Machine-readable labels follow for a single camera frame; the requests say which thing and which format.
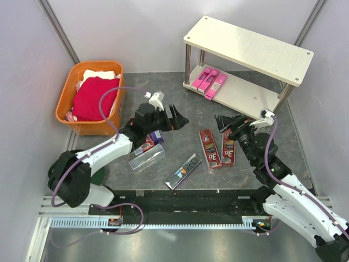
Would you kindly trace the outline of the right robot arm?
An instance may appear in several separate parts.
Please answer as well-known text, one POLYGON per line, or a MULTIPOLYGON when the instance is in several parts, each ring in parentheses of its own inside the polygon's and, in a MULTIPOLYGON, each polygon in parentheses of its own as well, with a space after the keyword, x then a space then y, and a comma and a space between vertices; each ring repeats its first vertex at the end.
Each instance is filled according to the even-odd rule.
POLYGON ((276 115, 263 110, 257 121, 244 114, 214 119, 220 133, 231 131, 228 138, 238 142, 262 183, 249 202, 251 211, 267 213, 288 225, 313 246, 322 261, 348 261, 348 221, 312 194, 276 156, 276 115))

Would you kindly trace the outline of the holographic purple toothpaste box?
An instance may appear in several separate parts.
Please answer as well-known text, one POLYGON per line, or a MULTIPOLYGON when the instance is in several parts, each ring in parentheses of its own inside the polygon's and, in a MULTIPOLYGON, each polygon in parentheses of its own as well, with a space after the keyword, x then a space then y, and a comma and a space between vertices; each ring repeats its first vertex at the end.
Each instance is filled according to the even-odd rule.
POLYGON ((172 174, 165 181, 165 185, 170 190, 175 190, 186 179, 186 177, 199 166, 201 162, 202 159, 194 153, 174 174, 172 174))

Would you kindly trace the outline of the pink toothpaste box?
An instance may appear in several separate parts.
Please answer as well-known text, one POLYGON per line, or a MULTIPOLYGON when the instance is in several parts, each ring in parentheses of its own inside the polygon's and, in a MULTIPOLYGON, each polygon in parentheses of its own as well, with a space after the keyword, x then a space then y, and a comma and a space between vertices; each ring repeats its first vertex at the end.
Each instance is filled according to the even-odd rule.
POLYGON ((191 87, 197 91, 198 87, 205 80, 205 78, 211 73, 213 69, 211 67, 205 67, 204 70, 199 74, 195 81, 191 84, 191 87))
POLYGON ((214 80, 211 87, 208 89, 208 91, 205 93, 205 98, 208 100, 212 100, 216 93, 218 92, 219 88, 225 83, 227 79, 226 74, 219 74, 218 77, 214 80))
POLYGON ((208 76, 204 79, 204 81, 199 85, 198 92, 205 94, 205 92, 210 88, 213 84, 216 77, 219 75, 220 71, 217 69, 213 69, 208 76))

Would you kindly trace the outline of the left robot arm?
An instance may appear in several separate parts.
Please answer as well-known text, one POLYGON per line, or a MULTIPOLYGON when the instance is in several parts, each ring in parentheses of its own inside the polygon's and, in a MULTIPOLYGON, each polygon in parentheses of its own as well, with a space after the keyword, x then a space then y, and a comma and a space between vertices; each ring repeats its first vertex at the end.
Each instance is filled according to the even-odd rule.
POLYGON ((51 205, 59 207, 56 197, 62 204, 75 208, 83 203, 100 206, 108 215, 119 210, 119 200, 113 190, 95 185, 92 176, 110 162, 139 148, 147 135, 153 131, 169 132, 179 130, 189 123, 175 106, 169 106, 172 116, 165 110, 143 103, 135 115, 112 138, 85 151, 65 151, 49 171, 48 187, 52 190, 51 205))

